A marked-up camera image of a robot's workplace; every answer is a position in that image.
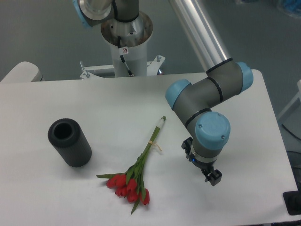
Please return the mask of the grey robot arm, blue caps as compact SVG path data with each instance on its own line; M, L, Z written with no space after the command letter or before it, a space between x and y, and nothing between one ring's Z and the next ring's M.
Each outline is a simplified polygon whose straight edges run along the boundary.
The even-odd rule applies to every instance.
M86 27L100 25L103 38L111 47L116 77L146 76L145 43L153 25L139 9L136 0L75 0L73 5ZM207 77L191 84L183 79L167 89L165 97L190 137L182 148L187 159L200 168L206 181L216 185L222 173L214 163L230 136L228 119L212 108L240 94L253 83L252 70L243 62L234 62L223 46L200 0L172 0L180 20Z

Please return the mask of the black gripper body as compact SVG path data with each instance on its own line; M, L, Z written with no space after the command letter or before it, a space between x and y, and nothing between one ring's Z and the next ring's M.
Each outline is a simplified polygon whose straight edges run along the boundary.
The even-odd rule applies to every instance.
M194 155L192 152L188 154L188 160L192 162L193 165L200 168L201 172L203 174L210 174L214 170L214 163L215 161L209 160L209 161L199 161L196 158L196 155Z

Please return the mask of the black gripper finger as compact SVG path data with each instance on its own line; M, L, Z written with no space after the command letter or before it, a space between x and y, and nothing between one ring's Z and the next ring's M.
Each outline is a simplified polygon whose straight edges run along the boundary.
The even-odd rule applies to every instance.
M181 145L181 148L185 151L187 159L192 159L192 156L191 156L192 141L193 141L192 137L189 137L186 140L184 140Z
M209 182L212 186L217 185L221 181L222 173L213 167L203 169L202 173L205 176L205 182Z

